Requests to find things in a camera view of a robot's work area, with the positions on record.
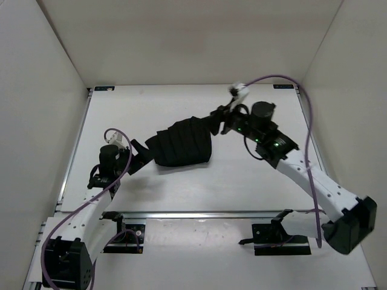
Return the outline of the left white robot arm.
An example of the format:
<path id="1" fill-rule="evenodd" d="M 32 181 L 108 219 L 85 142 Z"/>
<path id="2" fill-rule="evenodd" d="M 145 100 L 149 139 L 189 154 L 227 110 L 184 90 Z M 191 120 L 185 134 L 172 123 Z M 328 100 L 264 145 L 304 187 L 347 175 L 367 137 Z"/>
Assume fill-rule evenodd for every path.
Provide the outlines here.
<path id="1" fill-rule="evenodd" d="M 60 221 L 42 244 L 42 283 L 53 289 L 91 289 L 98 255 L 113 244 L 133 246 L 142 253 L 143 232 L 127 226 L 123 215 L 108 211 L 120 187 L 120 177 L 132 175 L 153 159 L 151 151 L 136 140 L 128 147 L 109 141 L 100 148 L 99 163 L 89 175 L 79 209 Z"/>

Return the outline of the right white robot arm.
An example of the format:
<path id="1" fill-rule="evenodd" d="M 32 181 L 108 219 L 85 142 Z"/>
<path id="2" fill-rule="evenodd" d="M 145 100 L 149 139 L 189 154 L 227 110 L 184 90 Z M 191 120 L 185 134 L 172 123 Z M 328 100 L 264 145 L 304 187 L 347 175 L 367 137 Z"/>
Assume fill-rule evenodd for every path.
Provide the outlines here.
<path id="1" fill-rule="evenodd" d="M 235 131 L 254 141 L 256 153 L 311 196 L 316 206 L 310 214 L 281 212 L 272 220 L 272 237 L 278 242 L 294 235 L 321 238 L 338 253 L 352 252 L 374 230 L 375 200 L 369 196 L 359 198 L 311 166 L 298 145 L 272 121 L 275 104 L 259 101 L 245 114 L 241 108 L 242 104 L 228 104 L 211 112 L 208 118 L 211 133 L 225 135 Z"/>

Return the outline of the black pleated skirt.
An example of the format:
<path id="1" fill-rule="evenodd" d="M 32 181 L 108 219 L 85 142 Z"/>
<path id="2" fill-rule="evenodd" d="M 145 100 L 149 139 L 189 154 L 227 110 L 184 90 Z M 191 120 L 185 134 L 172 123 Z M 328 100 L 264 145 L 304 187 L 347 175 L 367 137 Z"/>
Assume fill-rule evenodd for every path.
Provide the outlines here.
<path id="1" fill-rule="evenodd" d="M 220 130 L 221 119 L 214 116 L 190 117 L 160 130 L 145 141 L 155 163 L 164 167 L 191 166 L 209 162 L 212 135 Z"/>

